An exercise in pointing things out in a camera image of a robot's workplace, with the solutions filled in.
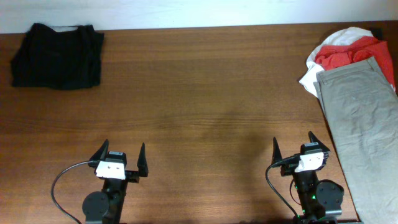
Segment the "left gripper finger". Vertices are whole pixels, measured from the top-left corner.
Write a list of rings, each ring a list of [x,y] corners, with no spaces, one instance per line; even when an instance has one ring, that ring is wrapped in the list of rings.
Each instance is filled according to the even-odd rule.
[[[137,160],[137,167],[139,171],[148,171],[148,165],[147,165],[147,160],[146,160],[146,145],[145,143],[142,143],[139,157]]]
[[[108,153],[109,140],[106,139],[102,146],[90,157],[90,161],[100,161],[105,158]]]

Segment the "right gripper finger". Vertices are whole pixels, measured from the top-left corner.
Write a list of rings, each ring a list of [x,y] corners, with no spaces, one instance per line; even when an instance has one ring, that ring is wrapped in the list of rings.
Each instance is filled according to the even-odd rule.
[[[308,132],[308,137],[311,143],[317,143],[317,146],[323,151],[323,152],[330,152],[330,149],[325,146],[321,140],[319,140],[311,131]]]
[[[282,154],[280,152],[279,144],[276,137],[273,137],[273,153],[272,153],[272,165],[280,165],[282,162]]]

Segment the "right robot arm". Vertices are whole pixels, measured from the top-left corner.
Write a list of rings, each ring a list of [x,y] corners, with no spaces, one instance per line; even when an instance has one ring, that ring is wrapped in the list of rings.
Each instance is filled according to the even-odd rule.
[[[326,166],[330,149],[311,131],[308,137],[310,142],[302,144],[298,154],[286,158],[282,157],[277,139],[273,139],[272,161],[265,173],[267,183],[293,212],[293,223],[337,223],[337,217],[342,214],[344,188],[332,180],[318,178],[317,172]],[[290,187],[297,191],[298,203],[303,212],[301,215],[271,184],[269,171],[277,167],[282,177],[292,177]]]

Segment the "khaki green shorts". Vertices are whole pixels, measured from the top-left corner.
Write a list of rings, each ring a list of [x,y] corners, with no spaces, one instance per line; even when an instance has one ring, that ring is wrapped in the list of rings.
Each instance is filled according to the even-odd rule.
[[[319,72],[314,86],[359,219],[397,223],[397,95],[376,59]]]

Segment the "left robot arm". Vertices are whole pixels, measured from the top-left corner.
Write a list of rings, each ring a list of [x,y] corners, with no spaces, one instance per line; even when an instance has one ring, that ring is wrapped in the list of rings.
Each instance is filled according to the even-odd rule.
[[[126,153],[109,151],[108,147],[109,141],[105,140],[88,163],[94,168],[94,174],[104,183],[100,191],[90,193],[83,201],[85,223],[119,223],[128,184],[137,184],[141,177],[147,177],[149,174],[145,144],[142,144],[140,149],[137,170],[126,169]]]

